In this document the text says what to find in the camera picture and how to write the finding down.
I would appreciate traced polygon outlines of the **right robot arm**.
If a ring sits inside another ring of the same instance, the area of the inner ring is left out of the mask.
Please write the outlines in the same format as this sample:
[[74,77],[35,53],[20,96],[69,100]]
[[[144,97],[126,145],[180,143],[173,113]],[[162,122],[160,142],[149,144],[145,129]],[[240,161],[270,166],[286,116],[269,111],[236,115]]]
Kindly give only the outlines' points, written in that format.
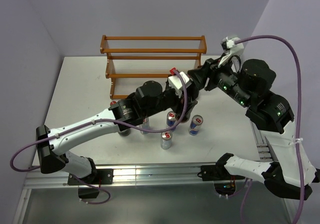
[[188,71],[199,90],[220,89],[240,106],[265,138],[275,160],[258,162],[231,153],[222,155],[214,165],[201,168],[204,181],[220,181],[231,177],[249,178],[260,183],[275,196],[307,200],[311,184],[320,180],[320,171],[306,156],[296,138],[297,117],[289,102],[271,91],[276,73],[259,59],[245,61],[238,72],[230,63],[219,65],[208,59],[204,65]]

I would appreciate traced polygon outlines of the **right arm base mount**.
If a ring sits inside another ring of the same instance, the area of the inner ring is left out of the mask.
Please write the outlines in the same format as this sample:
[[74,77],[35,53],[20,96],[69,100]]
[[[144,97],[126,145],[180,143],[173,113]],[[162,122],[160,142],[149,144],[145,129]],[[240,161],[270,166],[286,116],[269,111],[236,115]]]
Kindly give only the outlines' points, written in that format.
[[197,176],[202,181],[213,181],[214,190],[218,195],[231,196],[236,192],[235,177],[216,165],[202,165]]

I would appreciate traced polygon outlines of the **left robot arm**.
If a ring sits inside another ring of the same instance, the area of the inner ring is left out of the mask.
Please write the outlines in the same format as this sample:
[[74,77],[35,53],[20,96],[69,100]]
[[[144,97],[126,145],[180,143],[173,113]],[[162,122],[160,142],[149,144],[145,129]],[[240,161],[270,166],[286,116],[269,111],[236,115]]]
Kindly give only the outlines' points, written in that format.
[[36,129],[39,168],[43,174],[64,171],[76,175],[86,184],[96,181],[98,172],[93,159],[78,156],[71,149],[97,137],[126,131],[142,130],[144,119],[171,109],[181,122],[186,122],[197,105],[199,88],[187,81],[185,87],[176,76],[171,76],[162,87],[147,81],[125,99],[93,117],[77,123],[49,129],[41,125]]

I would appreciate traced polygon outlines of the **cola glass bottle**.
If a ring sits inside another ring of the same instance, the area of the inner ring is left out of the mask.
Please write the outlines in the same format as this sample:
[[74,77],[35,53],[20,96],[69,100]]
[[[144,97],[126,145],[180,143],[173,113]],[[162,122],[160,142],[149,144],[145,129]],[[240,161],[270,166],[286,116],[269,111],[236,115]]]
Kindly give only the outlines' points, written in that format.
[[173,109],[176,119],[177,120],[181,119],[182,123],[187,122],[190,119],[191,113],[197,104],[198,104],[198,101],[188,102],[185,110],[184,110],[184,105],[182,103],[179,103],[178,105],[176,105],[175,108]]
[[[113,104],[116,104],[116,101],[112,100],[110,102],[110,106],[112,106]],[[118,132],[118,134],[122,137],[127,137],[129,134],[131,133],[131,130],[130,129],[126,129],[126,130],[123,130],[123,131],[120,131]]]

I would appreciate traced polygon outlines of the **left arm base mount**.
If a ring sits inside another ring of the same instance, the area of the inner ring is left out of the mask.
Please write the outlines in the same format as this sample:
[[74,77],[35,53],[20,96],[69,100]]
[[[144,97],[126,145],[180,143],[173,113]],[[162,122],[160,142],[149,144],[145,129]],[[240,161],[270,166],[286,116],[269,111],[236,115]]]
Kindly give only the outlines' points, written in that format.
[[103,185],[111,185],[113,183],[113,169],[97,169],[97,174],[92,178],[78,178],[73,174],[69,174],[67,185],[78,186],[78,197],[82,201],[96,199],[102,192],[107,194],[107,200],[111,198],[110,193],[105,190]]

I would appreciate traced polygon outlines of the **blue energy can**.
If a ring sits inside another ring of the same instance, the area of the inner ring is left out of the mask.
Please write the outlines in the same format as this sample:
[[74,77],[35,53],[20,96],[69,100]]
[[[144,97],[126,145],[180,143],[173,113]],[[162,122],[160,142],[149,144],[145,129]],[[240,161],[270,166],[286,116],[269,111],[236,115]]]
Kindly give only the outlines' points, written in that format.
[[191,135],[197,135],[203,124],[203,117],[201,115],[194,115],[191,119],[188,132]]

